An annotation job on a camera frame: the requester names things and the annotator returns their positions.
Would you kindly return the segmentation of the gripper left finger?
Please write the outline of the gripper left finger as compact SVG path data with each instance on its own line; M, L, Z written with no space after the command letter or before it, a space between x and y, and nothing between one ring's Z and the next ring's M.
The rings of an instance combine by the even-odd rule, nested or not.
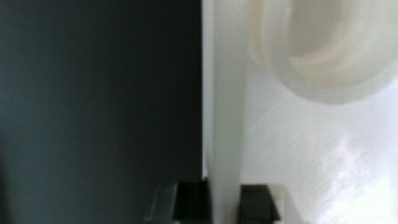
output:
M211 224L206 181L158 186L144 224Z

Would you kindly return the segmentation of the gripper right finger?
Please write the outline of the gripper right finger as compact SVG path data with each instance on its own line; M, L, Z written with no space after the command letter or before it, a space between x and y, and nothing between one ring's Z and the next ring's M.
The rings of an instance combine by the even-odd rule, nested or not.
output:
M266 185L243 185L238 207L238 224L273 224L280 220Z

